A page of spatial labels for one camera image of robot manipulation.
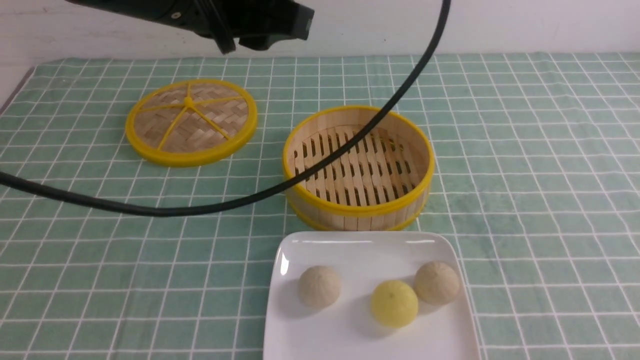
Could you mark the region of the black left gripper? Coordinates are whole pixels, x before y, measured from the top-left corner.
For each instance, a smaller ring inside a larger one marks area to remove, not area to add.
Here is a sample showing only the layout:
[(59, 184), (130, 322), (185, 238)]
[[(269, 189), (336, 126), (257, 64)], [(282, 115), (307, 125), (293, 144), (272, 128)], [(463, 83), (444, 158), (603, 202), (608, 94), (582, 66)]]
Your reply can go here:
[(233, 52), (237, 45), (267, 51), (282, 41), (306, 41), (314, 16), (295, 0), (218, 0), (215, 43), (221, 52)]

